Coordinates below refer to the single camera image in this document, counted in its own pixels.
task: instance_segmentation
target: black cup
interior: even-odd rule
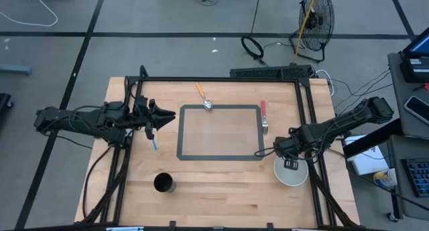
[[[176,189],[176,183],[173,177],[168,173],[160,173],[154,179],[155,189],[159,192],[173,192]]]

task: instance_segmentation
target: fan cage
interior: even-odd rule
[[[304,22],[310,4],[311,0],[302,0],[301,2],[300,27]],[[315,0],[312,8],[316,15],[322,15],[322,23],[317,24],[316,27],[311,27],[312,23],[310,21],[314,19],[309,17],[302,33],[302,43],[310,50],[319,51],[328,44],[332,37],[334,31],[334,7],[331,0]]]

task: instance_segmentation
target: phone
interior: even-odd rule
[[[423,100],[411,96],[405,103],[404,108],[429,125],[429,105],[423,102]]]

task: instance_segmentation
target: electric fan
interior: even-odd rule
[[[302,0],[300,10],[300,27],[302,26],[307,10],[310,8],[312,0]],[[289,37],[289,41],[296,52],[296,47],[292,41],[292,38],[299,33],[300,30],[296,31]],[[304,31],[302,32],[302,43],[309,50],[315,52],[322,50],[322,59],[316,60],[314,58],[298,54],[298,56],[313,60],[317,63],[324,60],[324,48],[328,44],[334,31],[334,6],[331,0],[314,0],[313,6],[311,6],[310,14],[304,25]]]

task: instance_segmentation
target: gray floor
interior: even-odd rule
[[[60,18],[51,28],[11,23],[0,16],[0,31],[86,31],[98,0],[44,0]],[[261,0],[255,23],[257,33],[290,33],[298,28],[299,1]],[[391,0],[332,0],[334,33],[406,34]],[[427,28],[425,0],[399,0],[414,33]],[[95,31],[112,32],[248,32],[256,0],[220,0],[202,7],[192,0],[105,0]],[[0,0],[0,11],[21,21],[52,22],[53,17],[37,0]],[[257,39],[268,44],[285,39]],[[37,109],[58,106],[73,69],[82,37],[0,37],[0,63],[27,64],[31,76],[0,74],[0,92],[13,95],[15,106],[0,135],[0,230],[12,229],[21,210],[46,137],[32,127]],[[331,40],[326,60],[313,64],[332,78],[349,83],[353,90],[387,70],[387,54],[398,52],[409,40]],[[270,66],[288,65],[291,48],[267,47],[264,60]],[[309,63],[299,59],[299,64]],[[101,104],[109,78],[136,75],[143,64],[150,76],[228,76],[231,68],[259,64],[241,47],[239,38],[116,38],[93,37],[84,57],[68,108]],[[388,76],[377,86],[391,82]],[[334,105],[348,97],[341,83],[334,83]],[[396,107],[392,88],[374,95]],[[354,99],[342,103],[342,111]],[[364,125],[354,134],[369,133],[375,125]],[[71,135],[81,143],[93,140]],[[46,174],[26,227],[71,224],[82,189],[89,151],[57,140]],[[398,224],[386,220],[390,196],[351,176],[361,223],[369,228],[423,230],[426,221],[405,218]]]

